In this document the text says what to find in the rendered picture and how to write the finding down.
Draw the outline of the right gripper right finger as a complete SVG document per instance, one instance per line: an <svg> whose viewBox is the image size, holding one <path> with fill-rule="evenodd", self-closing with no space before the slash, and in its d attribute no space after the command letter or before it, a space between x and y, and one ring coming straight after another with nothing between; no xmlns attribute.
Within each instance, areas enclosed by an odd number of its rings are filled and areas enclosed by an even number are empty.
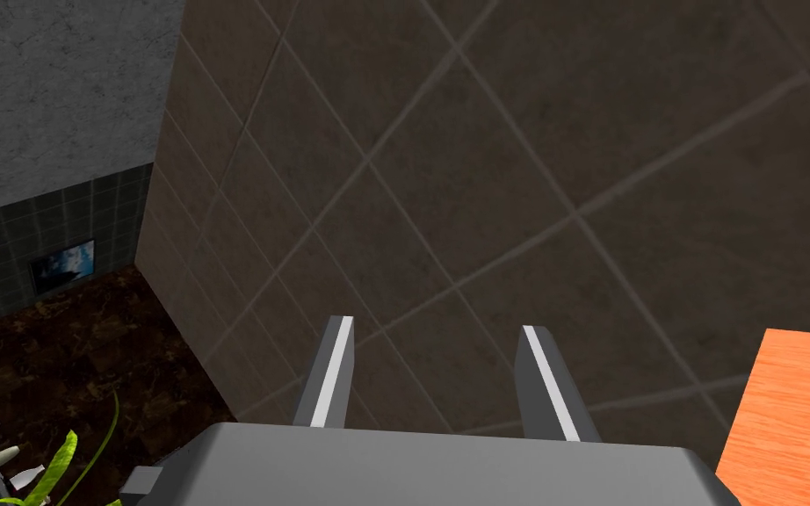
<svg viewBox="0 0 810 506"><path fill-rule="evenodd" d="M567 364L546 328L521 327L514 380L525 438L602 441Z"/></svg>

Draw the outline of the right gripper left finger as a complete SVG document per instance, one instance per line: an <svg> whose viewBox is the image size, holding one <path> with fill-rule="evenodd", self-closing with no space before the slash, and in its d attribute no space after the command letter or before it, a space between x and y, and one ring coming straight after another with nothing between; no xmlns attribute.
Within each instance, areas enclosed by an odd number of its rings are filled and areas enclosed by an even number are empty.
<svg viewBox="0 0 810 506"><path fill-rule="evenodd" d="M296 404L294 425L345 426L354 358L354 318L330 316Z"/></svg>

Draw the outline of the orange wooden table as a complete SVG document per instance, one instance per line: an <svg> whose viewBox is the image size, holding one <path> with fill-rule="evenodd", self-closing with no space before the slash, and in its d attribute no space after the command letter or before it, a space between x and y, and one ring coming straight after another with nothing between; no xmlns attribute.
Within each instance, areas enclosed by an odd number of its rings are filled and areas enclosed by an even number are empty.
<svg viewBox="0 0 810 506"><path fill-rule="evenodd" d="M716 474L741 506L810 506L810 333L765 331Z"/></svg>

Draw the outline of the green leafy plant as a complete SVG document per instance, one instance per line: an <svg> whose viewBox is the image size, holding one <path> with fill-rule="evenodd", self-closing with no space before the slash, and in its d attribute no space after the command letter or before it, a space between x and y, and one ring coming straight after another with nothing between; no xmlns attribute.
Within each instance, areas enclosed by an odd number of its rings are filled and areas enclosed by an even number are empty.
<svg viewBox="0 0 810 506"><path fill-rule="evenodd" d="M112 439L112 435L117 427L119 420L119 397L115 391L112 391L112 398L114 403L114 410L112 414L111 424L105 434L102 442L96 450L93 458L85 466L80 475L76 478L74 483L69 487L69 490L62 496L61 500L54 506L62 506L68 499L70 494L74 491L76 486L80 483L85 475L94 467L101 454ZM76 454L76 447L78 438L73 430L70 430L65 437L64 443L61 445L57 453L54 455L52 461L44 468L44 473L39 481L34 485L33 489L24 497L6 496L0 498L0 503L10 504L13 506L44 506L44 501L48 495L54 490L54 487L61 480L67 471L72 459Z"/></svg>

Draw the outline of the blue framed wall picture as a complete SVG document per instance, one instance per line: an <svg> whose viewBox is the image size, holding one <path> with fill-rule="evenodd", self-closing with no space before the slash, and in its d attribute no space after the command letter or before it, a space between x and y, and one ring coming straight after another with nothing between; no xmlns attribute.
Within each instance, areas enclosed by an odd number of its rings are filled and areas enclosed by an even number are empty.
<svg viewBox="0 0 810 506"><path fill-rule="evenodd" d="M96 240L90 238L31 260L28 269L34 294L42 295L92 276L96 270L95 250Z"/></svg>

